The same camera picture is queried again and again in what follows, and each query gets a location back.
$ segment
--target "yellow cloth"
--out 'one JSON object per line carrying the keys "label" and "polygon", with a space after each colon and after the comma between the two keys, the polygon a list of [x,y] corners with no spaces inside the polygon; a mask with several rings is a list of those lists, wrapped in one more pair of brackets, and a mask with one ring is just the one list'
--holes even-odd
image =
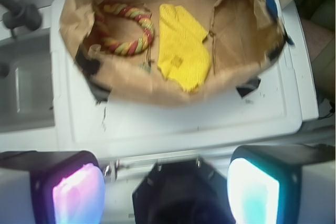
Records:
{"label": "yellow cloth", "polygon": [[203,46],[207,34],[183,6],[160,6],[157,66],[166,79],[177,81],[186,92],[202,85],[211,67],[211,57]]}

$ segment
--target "sink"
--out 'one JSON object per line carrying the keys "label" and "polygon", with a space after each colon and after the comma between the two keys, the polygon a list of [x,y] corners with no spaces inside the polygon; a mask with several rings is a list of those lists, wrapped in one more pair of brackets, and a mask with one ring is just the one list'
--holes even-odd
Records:
{"label": "sink", "polygon": [[55,125],[49,29],[0,41],[0,132]]}

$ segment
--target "brown paper bag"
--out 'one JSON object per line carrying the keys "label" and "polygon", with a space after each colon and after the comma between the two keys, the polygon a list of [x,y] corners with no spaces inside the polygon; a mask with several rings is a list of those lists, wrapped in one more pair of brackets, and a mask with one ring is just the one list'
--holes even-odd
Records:
{"label": "brown paper bag", "polygon": [[[156,31],[148,55],[120,57],[101,51],[94,24],[92,3],[106,0],[66,0],[60,19],[65,45],[82,70],[110,95],[136,102],[184,105],[232,89],[267,69],[285,44],[284,28],[267,12],[265,0],[108,0],[142,6],[152,13]],[[159,6],[184,6],[209,31],[204,41],[213,56],[212,68],[197,92],[186,93],[175,81],[165,80],[156,67],[159,52]],[[116,39],[136,40],[141,31],[135,22],[110,17]]]}

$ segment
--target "red and yellow rope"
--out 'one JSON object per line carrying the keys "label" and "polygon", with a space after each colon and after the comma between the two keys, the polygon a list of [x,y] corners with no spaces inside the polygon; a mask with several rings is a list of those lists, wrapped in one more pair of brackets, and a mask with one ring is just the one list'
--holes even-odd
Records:
{"label": "red and yellow rope", "polygon": [[[93,6],[93,10],[96,19],[95,25],[98,27],[100,39],[111,53],[122,56],[136,55],[145,51],[152,43],[154,26],[149,13],[126,4],[105,4],[102,10],[98,6]],[[112,38],[103,12],[138,22],[143,29],[142,37],[133,42],[121,42]]]}

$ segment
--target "light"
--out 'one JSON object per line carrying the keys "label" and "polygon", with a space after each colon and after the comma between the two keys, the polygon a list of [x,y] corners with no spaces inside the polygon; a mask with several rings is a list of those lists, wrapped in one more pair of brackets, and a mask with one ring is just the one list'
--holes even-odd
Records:
{"label": "light", "polygon": [[101,170],[86,164],[52,189],[56,223],[99,223],[105,184]]}
{"label": "light", "polygon": [[244,158],[234,159],[228,169],[227,193],[237,223],[275,224],[279,181]]}

